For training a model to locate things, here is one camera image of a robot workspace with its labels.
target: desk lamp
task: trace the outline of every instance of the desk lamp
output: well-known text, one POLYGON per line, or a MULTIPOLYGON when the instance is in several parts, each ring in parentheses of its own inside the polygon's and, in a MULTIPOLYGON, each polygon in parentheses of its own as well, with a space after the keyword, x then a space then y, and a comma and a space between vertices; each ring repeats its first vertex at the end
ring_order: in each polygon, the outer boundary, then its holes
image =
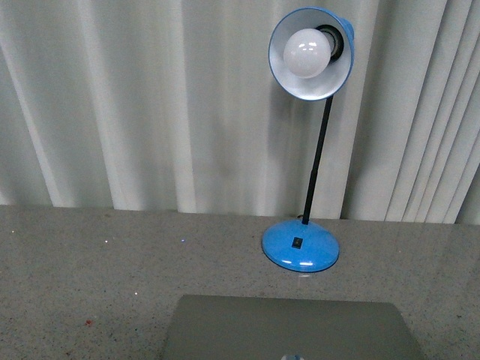
POLYGON ((340 253, 334 236, 310 221, 310 211, 333 95, 350 75, 353 51, 352 25, 321 7, 294 10, 271 34, 268 61, 280 86, 305 101, 326 99, 302 219, 277 223, 262 238, 265 255, 285 269, 319 272, 340 253))

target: lamp shade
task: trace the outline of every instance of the lamp shade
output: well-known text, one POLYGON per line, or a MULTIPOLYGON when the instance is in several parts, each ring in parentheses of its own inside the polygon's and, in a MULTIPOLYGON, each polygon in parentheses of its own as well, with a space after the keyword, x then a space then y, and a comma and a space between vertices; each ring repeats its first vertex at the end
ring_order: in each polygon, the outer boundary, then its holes
POLYGON ((268 62, 277 82, 296 98, 317 101, 332 96, 347 81, 353 67, 353 27, 329 10, 321 7, 302 7, 287 14, 275 27, 268 46, 268 62), (309 78, 295 75, 284 59, 290 38, 303 29, 318 29, 331 42, 332 55, 325 70, 309 78), (329 29, 335 31, 337 39, 329 29), (334 47, 342 46, 333 54, 334 47))

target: silver laptop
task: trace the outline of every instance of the silver laptop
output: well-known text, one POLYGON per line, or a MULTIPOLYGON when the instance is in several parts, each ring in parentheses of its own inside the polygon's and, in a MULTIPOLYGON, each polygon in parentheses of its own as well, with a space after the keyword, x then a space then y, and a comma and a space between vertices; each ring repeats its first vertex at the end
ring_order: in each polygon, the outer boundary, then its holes
POLYGON ((425 360, 393 304, 184 295, 164 360, 425 360))

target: black switch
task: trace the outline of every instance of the black switch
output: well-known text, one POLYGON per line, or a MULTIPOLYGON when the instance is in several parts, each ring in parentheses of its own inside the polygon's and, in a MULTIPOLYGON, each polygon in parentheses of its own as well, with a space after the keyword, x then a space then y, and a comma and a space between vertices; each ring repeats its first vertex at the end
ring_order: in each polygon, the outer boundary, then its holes
POLYGON ((292 248, 299 249, 302 247, 303 238, 293 238, 292 248))

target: white light bulb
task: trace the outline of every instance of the white light bulb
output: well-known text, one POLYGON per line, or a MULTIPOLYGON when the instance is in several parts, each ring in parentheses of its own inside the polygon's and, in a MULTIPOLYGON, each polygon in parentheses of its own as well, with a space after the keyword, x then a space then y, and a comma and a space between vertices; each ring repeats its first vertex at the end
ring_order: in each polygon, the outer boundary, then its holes
POLYGON ((304 28, 286 42, 283 60, 297 77, 310 79, 324 71, 330 62, 329 40, 315 28, 304 28))

